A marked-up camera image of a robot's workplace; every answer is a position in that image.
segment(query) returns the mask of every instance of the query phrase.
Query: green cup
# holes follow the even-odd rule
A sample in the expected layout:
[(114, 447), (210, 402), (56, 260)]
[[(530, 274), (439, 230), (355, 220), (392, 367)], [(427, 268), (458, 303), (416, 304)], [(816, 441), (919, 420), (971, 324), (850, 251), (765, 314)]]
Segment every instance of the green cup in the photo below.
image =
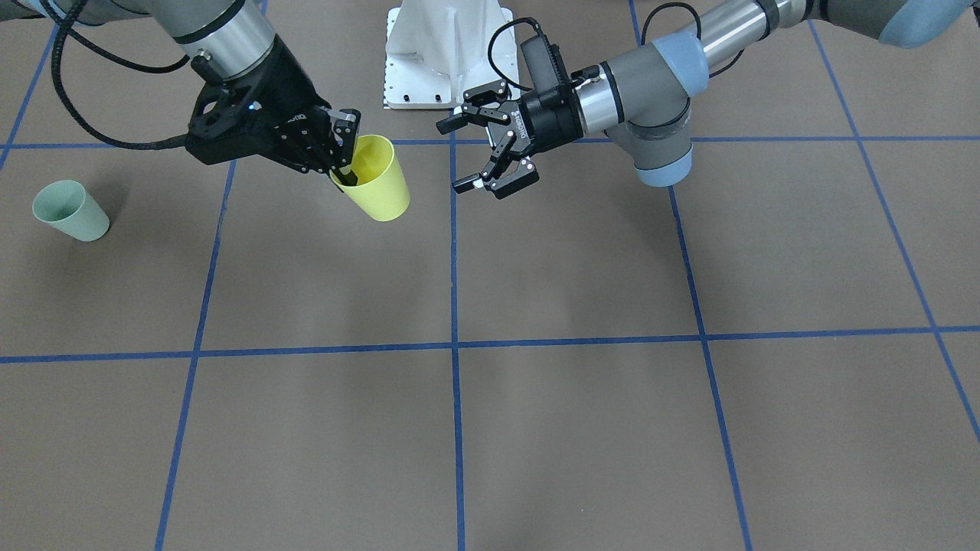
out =
[(109, 217), (77, 181), (44, 186), (31, 205), (34, 217), (79, 241), (94, 241), (109, 230)]

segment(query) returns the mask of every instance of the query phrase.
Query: silver arm segment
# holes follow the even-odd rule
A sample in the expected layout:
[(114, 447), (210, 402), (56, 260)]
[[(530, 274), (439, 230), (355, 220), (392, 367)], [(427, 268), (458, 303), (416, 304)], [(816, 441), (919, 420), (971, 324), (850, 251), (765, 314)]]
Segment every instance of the silver arm segment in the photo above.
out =
[[(600, 82), (578, 88), (588, 132), (604, 131), (634, 160), (641, 180), (670, 186), (691, 167), (690, 98), (712, 67), (779, 28), (820, 19), (884, 44), (915, 47), (944, 32), (975, 0), (727, 0), (694, 24), (602, 64)], [(613, 120), (613, 106), (617, 117)]]

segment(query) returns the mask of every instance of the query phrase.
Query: grid line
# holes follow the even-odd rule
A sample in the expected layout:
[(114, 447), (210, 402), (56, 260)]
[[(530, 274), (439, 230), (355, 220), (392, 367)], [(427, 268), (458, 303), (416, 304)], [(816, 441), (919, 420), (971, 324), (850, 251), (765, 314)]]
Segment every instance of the grid line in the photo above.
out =
[[(629, 13), (633, 20), (633, 33), (636, 36), (636, 44), (641, 45), (640, 24), (636, 16), (636, 5), (634, 0), (629, 0)], [(714, 415), (718, 423), (718, 432), (721, 436), (721, 447), (724, 450), (725, 465), (728, 468), (728, 479), (732, 486), (732, 497), (735, 500), (735, 509), (738, 514), (739, 528), (742, 530), (742, 542), (746, 551), (752, 551), (752, 534), (749, 530), (749, 519), (745, 511), (745, 503), (742, 499), (742, 489), (738, 480), (738, 469), (735, 466), (735, 455), (732, 451), (731, 439), (728, 435), (728, 423), (725, 421), (724, 407), (721, 403), (721, 392), (718, 389), (717, 378), (714, 375), (714, 361), (711, 358), (711, 346), (706, 338), (705, 319), (701, 312), (701, 301), (698, 298), (698, 286), (694, 278), (694, 270), (691, 268), (691, 258), (688, 254), (687, 239), (684, 237), (684, 224), (681, 221), (680, 209), (677, 205), (677, 196), (673, 186), (667, 189), (670, 198), (670, 210), (674, 216), (677, 229), (677, 242), (680, 247), (681, 259), (684, 263), (684, 271), (687, 274), (688, 291), (691, 294), (691, 306), (694, 310), (694, 318), (698, 325), (698, 339), (701, 342), (701, 352), (705, 360), (705, 370), (708, 373), (708, 382), (711, 389), (711, 401), (714, 404)]]
[[(939, 326), (943, 334), (980, 333), (980, 326)], [(549, 346), (612, 346), (618, 344), (658, 344), (669, 342), (700, 342), (722, 340), (780, 340), (803, 338), (842, 338), (861, 336), (889, 336), (903, 334), (932, 334), (932, 327), (881, 327), (866, 329), (818, 329), (805, 331), (770, 331), (744, 333), (706, 333), (649, 336), (597, 336), (579, 338), (528, 338), (511, 340), (461, 340), (456, 346), (463, 349), (549, 347)], [(356, 344), (334, 346), (292, 346), (283, 348), (228, 348), (204, 349), (197, 352), (199, 358), (228, 358), (255, 356), (293, 356), (313, 354), (356, 354), (361, 352), (410, 352), (414, 350), (452, 350), (452, 341), (418, 342), (397, 344)], [(190, 359), (192, 350), (164, 350), (156, 352), (106, 352), (90, 354), (45, 354), (34, 356), (0, 356), (0, 365), (47, 364), (63, 362), (111, 362), (160, 359)]]
[(881, 188), (881, 182), (878, 181), (878, 175), (874, 170), (874, 166), (871, 164), (871, 158), (868, 156), (867, 149), (864, 147), (864, 142), (860, 136), (860, 132), (858, 132), (858, 125), (855, 123), (854, 117), (851, 114), (851, 109), (848, 107), (848, 102), (844, 98), (844, 91), (841, 88), (841, 84), (838, 81), (837, 76), (834, 74), (833, 67), (830, 65), (830, 58), (827, 56), (827, 52), (823, 48), (823, 43), (820, 41), (820, 35), (816, 31), (816, 25), (813, 24), (813, 21), (807, 21), (807, 23), (809, 24), (810, 33), (813, 35), (813, 40), (816, 42), (816, 48), (819, 50), (820, 57), (823, 59), (823, 64), (834, 84), (834, 90), (836, 90), (837, 97), (841, 102), (841, 108), (844, 110), (844, 115), (847, 117), (848, 124), (851, 126), (851, 132), (854, 133), (855, 139), (857, 140), (857, 148), (860, 150), (861, 157), (864, 160), (864, 166), (867, 168), (868, 176), (871, 178), (871, 184), (874, 186), (874, 191), (878, 196), (879, 203), (881, 203), (881, 208), (884, 211), (885, 218), (888, 221), (888, 226), (892, 231), (892, 236), (895, 237), (895, 242), (899, 246), (899, 251), (902, 253), (902, 259), (906, 263), (908, 276), (911, 278), (912, 284), (915, 287), (915, 292), (922, 304), (922, 310), (925, 312), (926, 319), (929, 321), (929, 327), (932, 329), (932, 333), (936, 338), (936, 344), (939, 346), (939, 351), (943, 356), (943, 361), (946, 362), (946, 369), (950, 374), (950, 378), (953, 380), (956, 394), (959, 395), (959, 401), (962, 403), (963, 410), (966, 413), (966, 417), (973, 429), (973, 436), (976, 438), (977, 442), (980, 442), (980, 425), (977, 424), (977, 418), (973, 413), (973, 408), (970, 405), (969, 398), (966, 396), (966, 390), (963, 388), (962, 382), (959, 379), (959, 374), (956, 372), (956, 367), (953, 364), (953, 359), (950, 357), (950, 352), (946, 348), (946, 342), (943, 340), (943, 334), (939, 331), (938, 325), (936, 324), (936, 318), (933, 316), (932, 308), (929, 307), (929, 301), (926, 299), (925, 291), (923, 290), (922, 284), (915, 272), (915, 266), (912, 264), (912, 259), (908, 254), (905, 242), (902, 240), (902, 234), (899, 232), (899, 227), (895, 223), (895, 218), (892, 216), (892, 210), (888, 206), (888, 200), (885, 198), (884, 190)]
[(24, 101), (21, 102), (21, 108), (17, 111), (17, 118), (14, 119), (14, 125), (10, 129), (10, 135), (7, 136), (6, 147), (0, 151), (0, 171), (3, 170), (4, 165), (7, 163), (7, 156), (10, 155), (10, 150), (14, 144), (14, 140), (17, 138), (17, 132), (21, 129), (21, 123), (24, 122), (24, 115), (27, 113), (27, 105), (30, 104), (30, 98), (34, 95), (34, 88), (37, 87), (37, 82), (41, 79), (41, 72), (44, 71), (44, 63), (48, 61), (48, 56), (51, 54), (51, 48), (55, 43), (55, 34), (57, 34), (57, 27), (51, 27), (51, 35), (48, 36), (48, 41), (44, 45), (44, 52), (41, 53), (41, 59), (37, 62), (37, 68), (34, 69), (34, 75), (30, 79), (30, 85), (27, 87), (27, 92), (24, 93)]
[(215, 271), (218, 268), (218, 254), (221, 250), (221, 226), (224, 224), (224, 214), (228, 208), (228, 195), (231, 193), (231, 185), (235, 178), (235, 167), (237, 164), (237, 161), (231, 161), (228, 164), (228, 173), (224, 181), (224, 194), (221, 197), (221, 209), (218, 214), (217, 228), (215, 229), (215, 244), (211, 249), (211, 262), (208, 265), (208, 277), (205, 280), (204, 295), (201, 298), (201, 313), (194, 336), (194, 348), (191, 350), (190, 366), (187, 368), (187, 381), (184, 384), (183, 399), (180, 403), (180, 417), (177, 420), (177, 431), (173, 440), (171, 465), (167, 474), (167, 486), (164, 490), (164, 503), (160, 509), (160, 523), (157, 526), (154, 551), (163, 551), (164, 540), (167, 536), (167, 523), (170, 520), (173, 489), (176, 486), (177, 469), (180, 465), (180, 452), (183, 449), (183, 436), (187, 428), (187, 416), (190, 413), (190, 400), (194, 392), (197, 363), (201, 358), (201, 342), (204, 339), (204, 329), (208, 321), (208, 307), (211, 304), (211, 291), (215, 282)]
[[(449, 133), (449, 180), (456, 181), (456, 131)], [(450, 337), (453, 354), (453, 429), (456, 456), (456, 546), (458, 551), (466, 551), (466, 501), (464, 494), (465, 473), (463, 463), (463, 389), (460, 383), (460, 308), (459, 273), (457, 251), (456, 190), (449, 189), (449, 228), (450, 228)]]

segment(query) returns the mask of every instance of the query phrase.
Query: blue tape line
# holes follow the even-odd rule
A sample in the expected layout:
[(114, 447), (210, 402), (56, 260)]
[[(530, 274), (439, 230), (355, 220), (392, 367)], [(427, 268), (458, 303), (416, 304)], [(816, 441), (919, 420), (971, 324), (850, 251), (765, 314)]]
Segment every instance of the blue tape line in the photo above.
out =
[(113, 362), (119, 360), (162, 360), (190, 358), (189, 350), (168, 352), (118, 352), (108, 354), (50, 354), (38, 356), (0, 356), (0, 364), (48, 364), (56, 362)]
[(980, 332), (980, 326), (942, 326), (939, 331), (943, 333), (975, 333)]
[[(449, 180), (456, 180), (456, 132), (449, 133)], [(466, 551), (466, 500), (464, 495), (463, 464), (463, 396), (460, 388), (460, 309), (459, 272), (457, 270), (456, 191), (449, 189), (449, 228), (450, 228), (450, 318), (453, 350), (453, 428), (456, 446), (456, 546), (458, 551)]]
[(541, 346), (581, 346), (587, 344), (649, 344), (657, 342), (698, 342), (696, 334), (656, 336), (597, 336), (585, 338), (523, 338), (514, 340), (471, 340), (460, 342), (460, 348), (515, 348)]
[(953, 380), (953, 385), (956, 389), (956, 393), (959, 395), (959, 401), (962, 403), (963, 410), (966, 412), (966, 417), (969, 419), (970, 426), (973, 428), (973, 435), (977, 442), (980, 442), (980, 424), (977, 423), (976, 415), (973, 413), (973, 407), (970, 405), (969, 398), (966, 396), (966, 391), (963, 389), (962, 382), (959, 380), (959, 374), (956, 372), (956, 367), (953, 365), (953, 359), (950, 357), (949, 351), (946, 349), (946, 342), (943, 340), (943, 334), (939, 331), (939, 327), (936, 324), (936, 318), (932, 314), (932, 309), (929, 307), (929, 301), (926, 300), (925, 291), (922, 289), (922, 284), (919, 281), (918, 275), (915, 273), (915, 267), (912, 265), (911, 257), (908, 255), (905, 242), (902, 240), (902, 235), (899, 233), (899, 228), (895, 224), (895, 218), (892, 216), (892, 210), (888, 206), (888, 201), (885, 198), (885, 193), (881, 189), (881, 184), (878, 181), (878, 175), (871, 164), (871, 158), (867, 154), (867, 149), (864, 147), (863, 141), (860, 139), (860, 133), (858, 132), (858, 126), (855, 124), (854, 118), (851, 115), (851, 109), (848, 107), (848, 102), (844, 99), (844, 92), (841, 89), (840, 82), (837, 80), (837, 76), (834, 75), (834, 69), (830, 65), (830, 59), (827, 57), (827, 52), (823, 48), (823, 43), (820, 41), (820, 36), (816, 32), (816, 26), (812, 21), (809, 23), (810, 33), (813, 35), (813, 40), (816, 42), (816, 47), (820, 52), (820, 57), (823, 59), (823, 64), (827, 69), (827, 73), (830, 75), (830, 80), (834, 84), (834, 89), (837, 91), (837, 97), (841, 102), (841, 107), (844, 109), (844, 114), (848, 118), (848, 124), (851, 125), (851, 131), (854, 133), (857, 140), (857, 148), (860, 150), (860, 155), (864, 160), (864, 166), (867, 168), (867, 173), (871, 177), (871, 184), (874, 186), (875, 194), (878, 196), (878, 202), (881, 203), (881, 208), (885, 213), (885, 219), (888, 221), (888, 226), (892, 230), (892, 236), (895, 237), (895, 242), (899, 246), (899, 251), (902, 253), (902, 259), (906, 263), (906, 268), (908, 269), (908, 275), (911, 277), (912, 285), (915, 287), (915, 293), (919, 297), (919, 302), (922, 304), (922, 310), (925, 312), (926, 319), (929, 321), (929, 327), (932, 329), (933, 335), (936, 338), (936, 344), (939, 346), (939, 351), (943, 355), (943, 361), (946, 362), (946, 369), (950, 373), (950, 378)]
[(714, 402), (714, 415), (718, 422), (718, 431), (721, 434), (721, 447), (725, 453), (725, 464), (728, 466), (728, 478), (731, 480), (732, 496), (735, 499), (735, 509), (738, 512), (738, 522), (742, 529), (742, 541), (746, 551), (752, 551), (752, 534), (749, 531), (749, 518), (745, 512), (745, 503), (742, 499), (742, 487), (738, 481), (738, 470), (735, 468), (735, 455), (732, 452), (731, 439), (728, 436), (728, 423), (725, 421), (724, 408), (721, 405), (721, 392), (718, 390), (718, 382), (714, 376), (714, 361), (711, 358), (711, 348), (708, 343), (707, 333), (705, 332), (705, 318), (701, 312), (701, 301), (698, 298), (698, 287), (694, 281), (694, 270), (691, 268), (691, 257), (688, 254), (687, 239), (684, 236), (684, 224), (681, 222), (680, 209), (677, 207), (677, 195), (674, 188), (668, 189), (670, 196), (670, 210), (673, 213), (677, 227), (677, 241), (680, 244), (681, 258), (684, 261), (684, 270), (687, 272), (688, 291), (691, 294), (691, 304), (694, 308), (694, 319), (698, 325), (698, 336), (701, 340), (701, 352), (705, 357), (705, 368), (708, 370), (708, 381), (711, 387), (711, 400)]
[(16, 143), (11, 149), (113, 149), (108, 143)]
[(353, 354), (358, 352), (397, 352), (405, 350), (449, 350), (449, 342), (420, 342), (408, 344), (358, 344), (350, 346), (295, 346), (287, 348), (230, 348), (201, 350), (201, 358), (230, 358), (244, 356), (298, 356), (308, 354)]
[(218, 214), (218, 227), (215, 229), (215, 244), (211, 249), (211, 263), (208, 265), (208, 278), (204, 283), (204, 297), (201, 298), (201, 315), (198, 319), (197, 332), (194, 335), (194, 352), (201, 351), (201, 341), (204, 340), (204, 327), (208, 322), (208, 307), (211, 305), (211, 290), (215, 283), (215, 271), (218, 269), (218, 254), (221, 250), (221, 226), (224, 224), (224, 213), (228, 210), (228, 195), (231, 194), (231, 184), (235, 179), (235, 168), (238, 161), (231, 161), (228, 174), (224, 179), (224, 194), (221, 196), (221, 210)]
[(707, 334), (707, 340), (765, 340), (779, 338), (826, 338), (848, 336), (881, 336), (895, 334), (930, 334), (931, 327), (884, 327), (879, 329), (825, 329), (813, 331), (773, 331), (758, 333)]
[[(939, 326), (942, 333), (980, 332), (980, 326)], [(548, 346), (651, 344), (667, 342), (698, 342), (702, 338), (714, 340), (766, 340), (782, 338), (837, 338), (857, 336), (883, 336), (901, 334), (929, 334), (932, 327), (881, 327), (871, 329), (819, 329), (808, 331), (770, 331), (745, 333), (706, 333), (699, 334), (650, 335), (650, 336), (608, 336), (583, 338), (528, 338), (515, 340), (471, 340), (455, 344), (461, 349), (477, 348), (516, 348)], [(56, 362), (104, 362), (116, 360), (159, 360), (187, 359), (193, 355), (198, 358), (227, 358), (239, 356), (289, 356), (304, 354), (354, 354), (359, 352), (399, 352), (413, 350), (451, 350), (453, 342), (418, 342), (400, 344), (360, 344), (346, 346), (297, 346), (287, 348), (230, 348), (201, 350), (173, 350), (162, 352), (118, 352), (105, 354), (59, 354), (38, 356), (0, 356), (0, 364), (43, 364)]]
[(980, 141), (980, 136), (861, 136), (861, 141)]
[(453, 428), (456, 444), (456, 548), (466, 551), (466, 500), (463, 463), (463, 396), (460, 389), (460, 348), (453, 347)]
[(852, 136), (701, 136), (691, 141), (715, 142), (753, 142), (753, 141), (855, 141)]
[(633, 19), (633, 35), (636, 37), (636, 44), (639, 46), (642, 36), (640, 35), (640, 20), (636, 19), (636, 4), (629, 0), (629, 16)]
[(190, 410), (190, 396), (194, 390), (194, 377), (197, 375), (197, 356), (190, 359), (187, 369), (187, 381), (184, 383), (183, 400), (180, 403), (180, 418), (177, 421), (177, 435), (173, 441), (171, 468), (167, 473), (167, 488), (164, 490), (164, 505), (160, 510), (160, 523), (157, 525), (157, 538), (153, 545), (154, 551), (163, 551), (164, 538), (167, 535), (167, 521), (171, 516), (173, 487), (177, 481), (177, 465), (180, 463), (180, 451), (183, 447), (184, 430), (187, 428), (187, 412)]
[(215, 281), (215, 270), (218, 267), (218, 254), (221, 249), (221, 225), (224, 223), (224, 213), (228, 208), (228, 195), (235, 177), (237, 161), (228, 165), (228, 174), (224, 181), (224, 194), (221, 197), (221, 210), (218, 214), (218, 224), (215, 229), (215, 244), (211, 249), (211, 263), (208, 266), (208, 278), (204, 284), (204, 296), (201, 298), (201, 314), (198, 318), (197, 332), (194, 336), (194, 349), (191, 353), (190, 366), (187, 368), (187, 382), (184, 384), (183, 401), (180, 405), (180, 418), (177, 421), (177, 434), (173, 440), (171, 468), (167, 474), (167, 488), (164, 490), (164, 504), (160, 509), (160, 523), (157, 525), (155, 551), (163, 551), (164, 539), (167, 536), (167, 522), (171, 515), (173, 487), (176, 485), (177, 468), (180, 465), (180, 451), (183, 447), (184, 431), (187, 428), (187, 415), (190, 411), (190, 398), (194, 392), (194, 377), (197, 375), (197, 362), (200, 357), (201, 341), (204, 338), (204, 327), (208, 321), (208, 307), (211, 304), (211, 289)]
[(44, 70), (44, 64), (48, 61), (48, 56), (51, 54), (51, 47), (55, 43), (55, 34), (58, 28), (53, 26), (51, 28), (51, 35), (48, 36), (48, 42), (44, 46), (44, 52), (41, 54), (41, 60), (37, 62), (37, 68), (34, 69), (34, 76), (30, 79), (30, 85), (27, 87), (27, 92), (24, 94), (24, 101), (21, 102), (21, 108), (17, 111), (17, 118), (14, 119), (14, 126), (10, 129), (10, 135), (7, 136), (7, 146), (0, 151), (0, 170), (3, 170), (3, 166), (7, 163), (7, 156), (10, 155), (11, 146), (14, 144), (14, 139), (17, 137), (18, 130), (21, 129), (21, 123), (24, 122), (24, 115), (27, 113), (27, 105), (30, 103), (30, 97), (34, 94), (34, 88), (37, 87), (37, 82), (41, 79), (41, 72)]

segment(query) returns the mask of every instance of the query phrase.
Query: brown floor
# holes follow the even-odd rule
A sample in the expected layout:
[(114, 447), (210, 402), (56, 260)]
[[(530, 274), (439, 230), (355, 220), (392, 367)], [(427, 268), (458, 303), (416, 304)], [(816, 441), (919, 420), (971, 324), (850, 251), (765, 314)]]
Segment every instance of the brown floor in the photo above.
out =
[[(394, 5), (269, 2), (395, 140), (413, 202), (384, 225), (261, 158), (99, 146), (50, 24), (2, 25), (0, 548), (980, 548), (972, 16), (912, 51), (780, 30), (695, 99), (675, 190), (591, 139), (496, 201), (449, 187), (479, 132), (381, 109)], [(504, 5), (573, 70), (636, 45), (629, 0)], [(84, 33), (179, 54), (149, 21)], [(121, 139), (180, 133), (200, 88), (65, 65)], [(62, 178), (105, 237), (32, 219)]]

